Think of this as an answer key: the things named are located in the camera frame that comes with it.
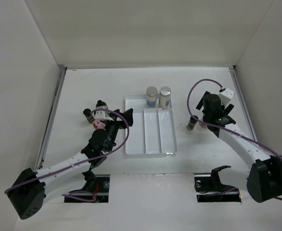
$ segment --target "black cap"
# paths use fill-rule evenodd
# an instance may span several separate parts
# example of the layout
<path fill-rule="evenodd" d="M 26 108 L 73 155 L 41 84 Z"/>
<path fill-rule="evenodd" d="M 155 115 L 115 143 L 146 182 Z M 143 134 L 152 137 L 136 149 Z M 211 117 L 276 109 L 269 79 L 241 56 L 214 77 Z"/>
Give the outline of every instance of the black cap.
<path fill-rule="evenodd" d="M 96 107 L 101 107 L 101 106 L 107 106 L 107 104 L 105 102 L 103 102 L 102 100 L 98 100 Z"/>
<path fill-rule="evenodd" d="M 191 121 L 191 123 L 193 123 L 193 122 L 197 122 L 195 119 L 193 119 L 193 117 L 192 117 L 192 116 L 190 117 L 190 121 Z"/>
<path fill-rule="evenodd" d="M 85 115 L 85 116 L 87 116 L 87 117 L 89 117 L 90 115 L 91 115 L 91 109 L 84 109 L 84 111 L 83 111 L 83 114 Z"/>

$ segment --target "plastic organizer tray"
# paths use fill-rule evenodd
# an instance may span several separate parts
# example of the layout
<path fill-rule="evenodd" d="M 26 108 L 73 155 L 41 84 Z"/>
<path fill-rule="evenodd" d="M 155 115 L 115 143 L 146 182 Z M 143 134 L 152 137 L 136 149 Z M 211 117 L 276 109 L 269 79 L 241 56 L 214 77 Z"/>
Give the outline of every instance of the plastic organizer tray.
<path fill-rule="evenodd" d="M 130 157 L 173 156 L 177 152 L 172 99 L 169 108 L 147 108 L 146 95 L 125 97 L 125 109 L 133 108 L 133 126 L 125 144 Z"/>

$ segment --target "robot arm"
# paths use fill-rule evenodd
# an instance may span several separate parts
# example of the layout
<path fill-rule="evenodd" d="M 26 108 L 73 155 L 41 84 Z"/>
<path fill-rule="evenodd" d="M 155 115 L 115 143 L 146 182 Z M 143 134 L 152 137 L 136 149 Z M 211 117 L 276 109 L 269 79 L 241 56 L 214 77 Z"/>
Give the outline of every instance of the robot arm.
<path fill-rule="evenodd" d="M 204 106 L 204 122 L 240 134 L 237 136 L 229 131 L 208 126 L 210 131 L 231 146 L 243 159 L 250 172 L 238 171 L 232 169 L 231 166 L 222 166 L 214 169 L 210 177 L 217 184 L 232 185 L 247 190 L 255 201 L 261 203 L 282 195 L 282 161 L 258 145 L 242 138 L 246 135 L 228 116 L 233 109 L 232 104 L 228 105 L 233 95 L 234 92 L 230 89 L 223 89 L 218 95 L 206 92 L 196 108 L 200 110 Z"/>
<path fill-rule="evenodd" d="M 6 193 L 20 219 L 33 216 L 46 202 L 57 196 L 92 188 L 96 176 L 91 170 L 106 160 L 103 152 L 108 153 L 116 146 L 118 130 L 127 128 L 124 121 L 116 120 L 114 113 L 124 118 L 128 126 L 133 125 L 133 109 L 124 113 L 115 110 L 110 114 L 98 111 L 96 114 L 105 124 L 104 129 L 95 130 L 84 149 L 59 164 L 37 171 L 28 168 L 19 175 Z"/>

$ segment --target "pink object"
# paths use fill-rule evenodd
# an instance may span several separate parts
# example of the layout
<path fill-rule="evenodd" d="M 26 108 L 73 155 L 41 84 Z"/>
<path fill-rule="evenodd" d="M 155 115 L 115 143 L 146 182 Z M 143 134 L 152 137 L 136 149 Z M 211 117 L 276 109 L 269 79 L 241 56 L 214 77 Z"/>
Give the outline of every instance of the pink object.
<path fill-rule="evenodd" d="M 100 119 L 95 119 L 93 122 L 93 126 L 95 129 L 104 129 L 106 125 L 102 123 Z"/>

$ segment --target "cylindrical container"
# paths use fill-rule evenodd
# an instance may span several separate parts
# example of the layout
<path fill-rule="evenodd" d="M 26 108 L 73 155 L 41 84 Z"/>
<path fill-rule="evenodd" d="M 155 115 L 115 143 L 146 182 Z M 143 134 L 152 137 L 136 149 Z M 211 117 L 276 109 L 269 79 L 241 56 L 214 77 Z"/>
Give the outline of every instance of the cylindrical container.
<path fill-rule="evenodd" d="M 90 109 L 85 109 L 84 111 L 83 111 L 83 114 L 85 115 L 85 117 L 86 117 L 86 119 L 88 120 L 88 122 L 91 124 L 91 123 L 93 123 L 94 122 L 94 117 L 93 117 L 93 115 L 92 115 L 92 111 L 90 110 Z"/>
<path fill-rule="evenodd" d="M 148 87 L 146 90 L 146 106 L 148 108 L 155 108 L 157 102 L 158 90 L 155 87 Z"/>
<path fill-rule="evenodd" d="M 192 117 L 190 117 L 189 123 L 187 125 L 187 129 L 189 131 L 192 131 L 196 125 L 197 121 L 195 119 L 193 119 Z"/>
<path fill-rule="evenodd" d="M 207 128 L 207 124 L 203 124 L 203 123 L 199 123 L 199 125 L 202 127 L 202 128 Z"/>
<path fill-rule="evenodd" d="M 171 89 L 169 87 L 162 87 L 160 89 L 159 107 L 168 109 L 171 99 Z"/>

